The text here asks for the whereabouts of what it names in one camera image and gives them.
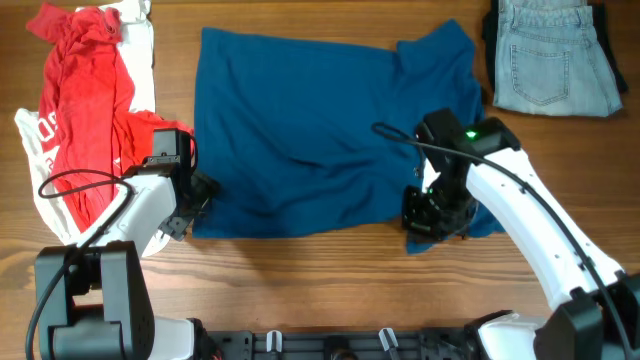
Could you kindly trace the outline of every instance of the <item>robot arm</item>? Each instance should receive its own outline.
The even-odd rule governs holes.
[[[154,133],[152,156],[127,170],[129,189],[118,194],[74,245],[44,249],[36,260],[40,299],[54,274],[78,247],[117,217],[58,281],[40,316],[43,359],[199,359],[202,324],[154,317],[139,258],[160,229],[181,240],[186,227],[218,191],[218,184],[191,168],[191,137],[179,130]],[[103,304],[77,306],[73,296],[102,289]]]
[[[217,357],[211,353],[215,347],[199,321],[154,318],[151,310],[139,263],[148,240],[158,229],[175,238],[184,236],[185,228],[217,190],[214,181],[191,172],[190,156],[185,155],[189,154],[185,134],[174,131],[156,135],[154,156],[124,177],[135,188],[134,200],[58,282],[46,303],[39,323],[43,359]],[[616,294],[613,300],[623,315],[629,338],[634,349],[640,348],[640,331],[636,330],[640,323],[640,279],[627,277],[620,265],[577,227],[540,182],[519,142],[502,123],[490,119],[462,129],[455,117],[445,111],[425,118],[417,135],[421,143],[489,159],[535,189],[576,238],[604,284]],[[531,264],[554,311],[546,322],[501,312],[474,324],[473,330],[465,333],[476,334],[471,340],[482,348],[483,358],[623,359],[620,337],[616,338],[610,315],[599,305],[600,289],[539,201],[485,163],[460,161],[433,150],[425,152],[441,175],[424,191],[405,192],[403,224],[411,232],[440,240],[464,228],[473,216],[470,209],[479,200],[505,227]],[[124,193],[120,189],[103,216],[115,211]],[[87,238],[83,236],[77,243],[82,244]],[[74,249],[47,248],[38,256],[35,271],[39,298],[52,274]],[[76,306],[73,296],[86,294],[90,287],[103,289],[104,304]],[[282,336],[278,339],[279,347],[271,346],[277,350],[274,355],[283,349]]]
[[[571,230],[596,265],[605,285],[618,281],[616,273],[622,272],[620,265],[605,255],[578,228],[542,184],[524,150],[505,148],[485,158],[502,165],[521,179],[526,179]],[[527,259],[542,285],[552,311],[572,300],[571,292],[576,288],[582,288],[586,293],[598,290],[575,249],[530,193],[521,191],[518,184],[485,164],[472,164],[469,167],[466,185],[471,195],[486,206],[504,226]]]
[[[546,323],[501,314],[480,324],[477,342],[487,358],[640,356],[634,350],[640,348],[639,277],[627,276],[578,228],[502,122],[488,119],[463,129],[449,110],[443,110],[427,115],[416,136],[418,142],[394,140],[424,145],[440,176],[424,191],[405,191],[405,227],[423,238],[442,240],[470,222],[470,209],[480,201],[533,268],[553,311]]]

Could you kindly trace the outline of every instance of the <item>jeans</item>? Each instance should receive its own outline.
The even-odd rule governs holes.
[[[615,78],[585,0],[501,0],[494,105],[540,115],[608,116]]]

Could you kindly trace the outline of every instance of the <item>clothing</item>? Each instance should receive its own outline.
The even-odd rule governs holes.
[[[502,1],[495,106],[529,114],[602,117],[622,108],[591,7],[537,10]]]
[[[203,29],[195,133],[221,192],[193,235],[295,237],[399,216],[419,155],[371,125],[413,133],[445,107],[483,119],[473,56],[455,21],[397,52]],[[499,228],[485,215],[472,236]]]
[[[97,219],[113,200],[115,189],[103,186],[63,201],[45,200],[45,205],[37,196],[45,178],[77,168],[120,176],[151,154],[154,129],[191,131],[146,111],[155,110],[149,6],[148,1],[124,0],[104,11],[86,8],[68,13],[45,3],[27,25],[55,47],[45,64],[39,117],[21,109],[16,124],[29,158],[36,206],[65,244]],[[121,19],[128,23],[121,25]],[[54,181],[49,191],[102,180],[70,175]],[[161,248],[167,241],[157,234],[147,249]]]
[[[627,93],[629,91],[629,86],[618,69],[617,61],[609,43],[605,4],[591,4],[591,8],[593,12],[593,26],[596,29],[598,43],[607,56],[609,66],[611,66],[611,70],[616,78],[618,92],[621,94]],[[499,17],[500,1],[491,0],[491,10],[489,10],[487,15],[482,19],[482,39],[486,44],[485,61],[487,64],[487,74],[489,75],[489,84],[491,84],[491,89],[494,91],[496,89],[496,47],[498,40]]]
[[[629,91],[629,85],[627,85],[627,82],[624,80],[622,73],[620,73],[620,70],[618,69],[618,62],[613,55],[613,50],[611,50],[611,43],[609,42],[609,30],[607,29],[607,9],[604,3],[592,4],[591,8],[593,11],[593,26],[595,27],[596,34],[598,35],[598,43],[600,43],[604,54],[607,56],[609,66],[611,66],[613,75],[616,78],[616,86],[618,87],[618,91],[621,94],[627,93]]]

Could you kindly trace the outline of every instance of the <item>shirt sleeve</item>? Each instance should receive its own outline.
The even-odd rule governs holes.
[[[38,15],[27,23],[27,30],[45,41],[55,43],[64,34],[69,14],[45,2],[40,7]]]

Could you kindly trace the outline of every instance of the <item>jeans pocket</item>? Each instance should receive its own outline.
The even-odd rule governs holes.
[[[570,51],[542,53],[511,45],[513,89],[539,106],[568,98],[570,56]]]

